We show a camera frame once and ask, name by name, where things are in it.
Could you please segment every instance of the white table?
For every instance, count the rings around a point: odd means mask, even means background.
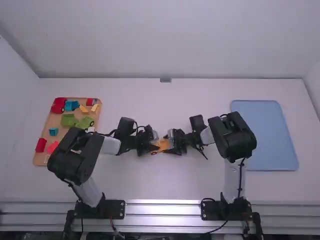
[[[1,181],[3,201],[11,202],[4,203],[2,211],[34,214],[32,220],[23,214],[10,215],[12,219],[7,216],[3,218],[7,226],[0,225],[0,230],[15,229],[13,224],[20,230],[28,224],[47,231],[61,229],[66,210],[76,200],[67,185],[46,167],[32,164],[51,103],[55,97],[64,96],[100,98],[102,110],[97,130],[101,133],[116,128],[121,117],[129,117],[139,125],[151,124],[160,136],[170,128],[189,132],[191,116],[202,114],[207,122],[210,117],[228,113],[232,100],[278,101],[299,169],[247,172],[246,195],[256,210],[263,212],[262,225],[267,232],[320,233],[317,228],[320,226],[320,124],[301,79],[173,79],[172,83],[160,83],[159,79],[42,79]],[[137,225],[148,226],[137,228],[138,232],[206,232],[221,223],[201,221],[197,204],[205,197],[219,199],[224,185],[224,161],[215,145],[204,151],[209,160],[192,149],[182,157],[163,153],[138,158],[135,151],[121,156],[101,155],[92,176],[107,198],[132,203],[127,207],[127,214],[131,215],[117,223],[123,224],[122,231]],[[36,213],[58,216],[48,219]],[[147,216],[135,216],[140,213]],[[173,216],[163,219],[158,214],[174,215],[178,219]],[[288,216],[300,216],[300,219]],[[103,220],[88,221],[90,231],[111,230]],[[220,232],[239,233],[239,226],[230,223]]]

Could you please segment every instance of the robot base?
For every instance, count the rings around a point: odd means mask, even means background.
[[[203,221],[249,221],[252,219],[251,203],[243,197],[227,203],[221,193],[221,201],[201,201],[201,219]]]
[[[77,219],[124,219],[126,202],[124,200],[106,200],[105,194],[96,207],[90,207],[82,202],[75,204]]]

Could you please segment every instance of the wooden puzzle board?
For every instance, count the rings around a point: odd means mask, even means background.
[[[48,159],[50,157],[50,154],[47,152],[48,147],[55,141],[60,142],[62,138],[65,136],[65,134],[68,132],[69,127],[62,127],[60,124],[61,117],[63,114],[74,114],[74,116],[80,121],[83,117],[89,116],[94,119],[94,125],[93,127],[96,129],[99,119],[99,114],[101,112],[102,103],[100,99],[97,99],[97,104],[99,104],[99,109],[97,113],[94,113],[91,111],[92,106],[86,106],[87,97],[65,97],[68,100],[78,101],[79,104],[82,104],[85,106],[89,113],[84,114],[81,112],[80,108],[75,109],[74,111],[64,111],[62,114],[55,114],[50,112],[51,105],[48,108],[49,115],[46,119],[46,122],[44,124],[42,133],[40,135],[40,138],[44,138],[47,140],[44,148],[44,152],[34,152],[33,156],[33,164],[37,166],[47,166]],[[50,136],[49,129],[50,128],[58,128],[58,134],[57,136]]]

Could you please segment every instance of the yellow puzzle piece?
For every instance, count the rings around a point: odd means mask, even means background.
[[[99,104],[95,104],[93,105],[93,107],[91,108],[91,111],[94,112],[95,114],[98,112],[98,109],[99,109]]]
[[[83,106],[82,104],[80,104],[79,108],[83,114],[89,113],[88,109],[85,106]]]

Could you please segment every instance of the yellow object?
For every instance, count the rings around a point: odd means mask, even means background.
[[[95,104],[95,105],[92,106],[91,111],[94,112],[94,113],[97,113],[98,109],[99,109],[99,104]]]
[[[83,106],[82,104],[80,104],[79,108],[80,108],[80,110],[81,110],[81,112],[83,114],[88,114],[89,113],[88,109],[86,109],[86,107]]]
[[[157,154],[162,153],[164,150],[170,149],[170,140],[167,138],[161,138],[157,142],[155,142],[153,145],[159,147],[158,150],[152,151],[151,154]]]

